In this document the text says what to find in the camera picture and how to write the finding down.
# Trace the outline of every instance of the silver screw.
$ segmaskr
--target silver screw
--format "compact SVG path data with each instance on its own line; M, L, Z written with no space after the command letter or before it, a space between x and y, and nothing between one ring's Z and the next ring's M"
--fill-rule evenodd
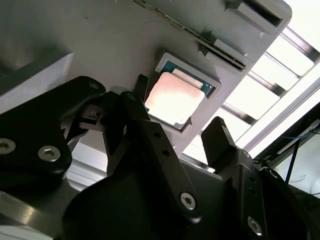
M16 149L14 141L8 138L0 138L0 154L9 154Z
M93 89L98 89L98 88L99 88L99 86L98 86L97 84L93 83L93 82L90 83L89 86L90 86L91 88L93 88Z
M180 196L180 200L187 209L194 210L196 208L196 201L189 193L183 192Z
M278 176L274 173L274 171L272 171L272 170L270 169L269 172L270 172L270 174L271 174L272 176L274 176L276 179L278 178Z
M43 146L38 151L38 157L46 162L55 162L60 156L61 153L55 146Z
M262 228L256 220L254 220L252 217L248 216L247 222L248 222L249 228L251 228L251 230L257 236L262 236Z
M249 153L247 153L245 150L242 150L243 155L245 155L246 158L251 158Z

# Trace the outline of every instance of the metal plate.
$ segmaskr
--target metal plate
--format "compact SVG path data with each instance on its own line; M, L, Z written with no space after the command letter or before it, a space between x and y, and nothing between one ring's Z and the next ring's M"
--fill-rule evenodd
M233 12L222 0L148 0L197 34L212 34L255 63L275 39L261 33ZM282 9L289 6L278 1ZM200 104L186 136L167 133L177 154L199 133L241 81L225 64L209 61L192 36L180 32L154 13L128 0L34 0L0 2L0 63L15 70L59 46L74 52L68 79L92 77L107 89L132 89L139 74L151 77L164 49L186 59L222 88L213 101ZM94 139L83 143L95 148Z

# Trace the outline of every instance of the bright light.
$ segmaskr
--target bright light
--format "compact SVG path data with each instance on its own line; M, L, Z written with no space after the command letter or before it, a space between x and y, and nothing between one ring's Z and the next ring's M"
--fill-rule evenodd
M285 90L289 90L298 81L294 74L265 54L252 67L251 71L271 84L278 84Z
M254 119L259 119L278 100L279 97L273 92L245 76L225 102Z
M311 46L320 51L319 22L320 1L318 0L284 0L293 12L289 27Z
M262 139L255 147L253 147L249 154L252 158L255 158L261 153L267 146L275 141L281 134L283 134L288 128L295 124L300 118L302 118L307 112L309 112L315 105L320 102L320 90L316 91L311 97L309 97L304 103L302 103L293 113L291 113L286 119L284 119L273 131L271 131L264 139Z
M267 52L299 76L304 75L314 65L313 61L282 37L278 37Z
M253 140L261 131L263 131L276 117L278 117L284 111L288 114L296 109L296 105L290 106L296 99L300 99L300 104L307 97L303 93L310 87L320 76L320 64L311 69L308 74L301 78L301 80L288 91L262 118L257 121L237 142L236 145L240 148L245 148L246 145ZM284 131L277 132L279 137Z

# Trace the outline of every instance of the black plastic part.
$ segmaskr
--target black plastic part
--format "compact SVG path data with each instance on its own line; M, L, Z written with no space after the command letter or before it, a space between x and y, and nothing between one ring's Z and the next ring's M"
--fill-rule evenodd
M140 98L143 103L147 100L148 83L148 77L140 74L132 91L133 94Z
M234 228L228 224L220 228L228 199L224 182L183 164L204 209L201 221L186 227L168 206L162 183L153 181L153 171L140 163L82 191L64 215L62 239L227 239L225 230ZM234 219L235 213L227 217Z
M232 139L225 121L216 116L201 134L208 166L215 169L218 173L223 169L227 162L222 162L230 151L237 149Z
M319 226L316 225L281 176L268 167L263 167L259 176L271 239L320 239Z
M21 187L39 191L58 185L72 161L61 125L69 132L73 121L69 125L62 122L105 91L96 80L80 76L3 113L0 137L14 141L16 148L0 155L0 190ZM57 147L60 158L55 162L40 160L38 150L43 146Z
M180 200L183 192L197 199L196 192L164 130L159 123L150 121L142 100L131 92L123 92L112 112L110 126L106 126L103 134L108 154L107 175L123 171L134 161L143 161L148 171L153 172L155 181L161 181L163 201L170 206L177 221L186 225L197 223L201 218L200 205L188 210Z
M201 134L208 165L222 177L231 189L229 205L236 206L237 221L233 223L249 239L268 239L267 224L259 176L254 171L252 158L236 147L229 130L221 117L215 117ZM248 226L248 217L260 225L262 235L257 235ZM228 238L234 238L230 232Z

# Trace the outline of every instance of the metal surface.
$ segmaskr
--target metal surface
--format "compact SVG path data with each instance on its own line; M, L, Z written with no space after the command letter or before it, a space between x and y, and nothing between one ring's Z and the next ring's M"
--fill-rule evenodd
M86 164L86 163L84 163L82 161L78 161L76 159L72 159L72 165L73 166L77 166L77 167L79 167L81 169L84 169L86 171L89 171L89 172L91 172L93 174L99 175L100 177L103 177L103 178L105 178L107 176L107 173L106 173L105 170L103 171L103 170L101 170L99 168L96 168L96 167L94 167L92 165Z
M252 217L248 216L248 226L250 227L250 229L257 235L257 236L262 236L262 229L261 226L259 225L259 223L254 220Z
M9 154L16 149L16 143L8 138L0 138L0 154Z
M223 110L227 111L228 113L234 115L238 119L241 119L242 121L244 121L245 123L247 123L249 125L253 125L257 121L253 117L249 116L248 114L243 113L242 111L236 109L235 107L231 106L230 104L228 104L226 102L224 102L222 104L221 108Z
M72 59L73 53L56 49L0 78L0 114L63 83Z
M46 162L55 162L61 156L60 150L55 146L43 146L38 151L38 157Z
M290 27L286 27L280 35L313 62L316 62L319 59L320 53L296 34Z
M159 9L147 4L145 1L143 0L134 0L136 3L138 3L139 5L141 5L143 8L146 8L148 10L150 10L151 12L156 13L158 16L160 16L161 18L163 18L166 22L168 22L170 25L172 25L173 27L179 29L182 32L186 32L189 35L193 36L195 38L196 41L198 41L200 44L204 45L205 47L207 47L208 49L210 49L213 53L215 53L220 59L222 59L223 61L227 62L228 64L232 65L233 67L235 67L237 70L239 70L240 72L242 72L247 66L244 65L242 62L240 62L239 60L235 59L233 56L227 54L226 52L224 52L223 50L219 49L218 47L216 47L215 45L213 45L210 41L208 41L207 39L201 37L200 35L198 35L197 33L195 33L194 31L191 31L190 29L188 29L187 27L179 24L177 21L175 21L174 19L172 19L171 17L169 17L167 14L165 14L164 12L160 11Z
M286 93L286 90L284 90L281 86L276 83L271 84L267 82L266 80L255 74L253 71L248 72L248 76L279 97L282 97Z
M61 219L41 212L3 191L0 191L0 213L52 238L58 237L61 233Z
M282 62L278 61L275 57L273 57L268 52L265 52L264 55L267 56L269 59L271 59L276 64L278 64L281 68L285 69L287 72L289 72L295 78L297 78L297 79L299 78L299 76L297 74L295 74L293 71L291 71L286 65L284 65Z
M212 31L254 64L270 46L275 36L263 34L233 12L226 11L221 0L148 0L175 21L202 35ZM291 13L284 2L277 2ZM214 101L203 102L192 120L192 129L180 137L167 132L179 155L211 119L221 104L248 72L235 76L225 63L208 61L199 46L156 14L133 0L11 0L0 3L0 61L16 70L45 55L48 48L59 46L75 53L68 79L90 76L111 86L133 89L139 74L150 80L164 50L195 65L202 72L219 79L222 88ZM81 141L104 151L88 134Z
M196 200L189 193L183 192L180 200L188 210L194 210L196 208Z

